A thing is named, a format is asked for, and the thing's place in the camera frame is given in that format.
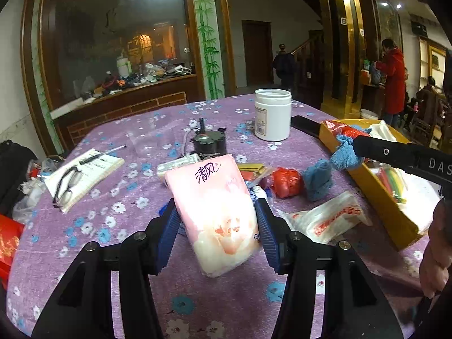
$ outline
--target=eyeglasses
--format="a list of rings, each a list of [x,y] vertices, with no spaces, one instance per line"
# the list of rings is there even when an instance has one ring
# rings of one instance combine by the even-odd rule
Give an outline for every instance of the eyeglasses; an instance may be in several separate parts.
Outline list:
[[[69,179],[69,182],[67,183],[67,189],[62,193],[60,197],[58,197],[58,194],[60,193],[60,188],[63,183],[63,179],[67,177],[71,172],[73,171],[71,178]],[[73,188],[76,184],[79,183],[80,179],[82,178],[83,173],[78,170],[76,166],[69,168],[66,172],[64,172],[63,176],[61,177],[61,180],[58,182],[55,196],[53,197],[53,207],[55,208],[61,208],[65,206],[69,200],[72,197],[72,191],[71,188]]]

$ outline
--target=screw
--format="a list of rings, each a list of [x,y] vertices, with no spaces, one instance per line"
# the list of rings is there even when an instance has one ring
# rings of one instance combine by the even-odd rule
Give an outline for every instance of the screw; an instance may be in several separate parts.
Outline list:
[[[87,251],[94,251],[97,248],[96,242],[88,242],[85,246]]]
[[[294,241],[299,241],[299,240],[301,240],[302,235],[303,234],[301,232],[291,231],[289,234],[289,237]]]
[[[146,233],[139,231],[133,235],[134,239],[137,241],[143,241],[146,238]]]
[[[347,241],[340,241],[339,242],[339,247],[342,250],[350,250],[350,248],[352,247],[351,244],[349,244]]]

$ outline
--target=white sticker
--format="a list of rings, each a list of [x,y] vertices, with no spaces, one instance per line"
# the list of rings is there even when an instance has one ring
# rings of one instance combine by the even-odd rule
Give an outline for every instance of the white sticker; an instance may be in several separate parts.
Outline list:
[[[256,111],[256,131],[261,135],[267,134],[267,110],[255,108]]]

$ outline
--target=woman in red coat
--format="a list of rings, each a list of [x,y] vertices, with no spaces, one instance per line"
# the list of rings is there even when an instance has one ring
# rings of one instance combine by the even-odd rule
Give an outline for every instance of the woman in red coat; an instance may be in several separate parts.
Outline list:
[[[396,47],[391,38],[386,38],[381,44],[385,56],[383,62],[375,63],[375,67],[387,75],[385,109],[381,119],[396,128],[399,113],[405,106],[405,63],[402,51]]]

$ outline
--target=brick pattern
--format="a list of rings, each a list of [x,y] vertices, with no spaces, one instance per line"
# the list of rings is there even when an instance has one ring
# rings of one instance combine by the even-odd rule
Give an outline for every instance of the brick pattern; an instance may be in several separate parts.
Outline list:
[[[74,143],[74,145],[77,145],[86,134],[88,134],[98,125],[131,115],[148,112],[150,110],[156,110],[158,108],[168,106],[177,106],[179,104],[187,104],[187,97],[185,92],[169,94],[159,98],[133,104],[132,106],[120,108],[112,112],[108,112],[100,116],[75,123],[74,125],[68,126],[67,130],[71,135],[72,142]]]

